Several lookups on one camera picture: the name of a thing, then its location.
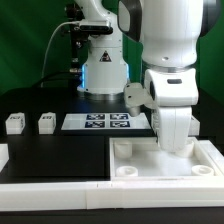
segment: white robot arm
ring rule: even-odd
[[[143,44],[147,68],[144,87],[138,83],[125,87],[126,106],[133,116],[142,104],[152,109],[152,125],[162,149],[185,147],[191,105],[198,101],[195,69],[191,68],[197,59],[196,42],[219,14],[218,0],[119,1],[119,27]]]

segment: white cube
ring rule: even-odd
[[[56,127],[56,114],[55,113],[45,113],[42,114],[39,121],[39,134],[49,135],[54,133]]]
[[[10,114],[6,120],[7,135],[20,135],[25,127],[24,113]]]

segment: small white block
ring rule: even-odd
[[[56,127],[56,114],[55,113],[45,113],[42,114],[39,121],[39,134],[48,135],[53,134]]]
[[[7,144],[0,144],[0,172],[9,160],[9,152]]]
[[[6,120],[7,135],[20,135],[25,127],[24,113],[10,114]]]

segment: white platform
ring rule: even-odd
[[[117,140],[110,139],[111,181],[2,184],[0,211],[224,206],[224,158],[209,141],[191,139],[193,156],[181,158],[161,151],[154,138],[128,138],[132,156],[120,159]],[[195,164],[211,167],[214,176],[192,176]],[[117,177],[124,165],[139,175]]]

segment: green background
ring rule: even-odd
[[[118,0],[103,0],[117,12]],[[29,87],[41,78],[44,54],[54,29],[67,18],[64,7],[72,0],[1,0],[0,2],[0,94]],[[207,36],[198,41],[198,86],[224,104],[224,13]],[[139,43],[124,38],[124,58],[130,64],[132,81],[141,69]],[[58,34],[51,46],[46,73],[68,70],[70,38]]]

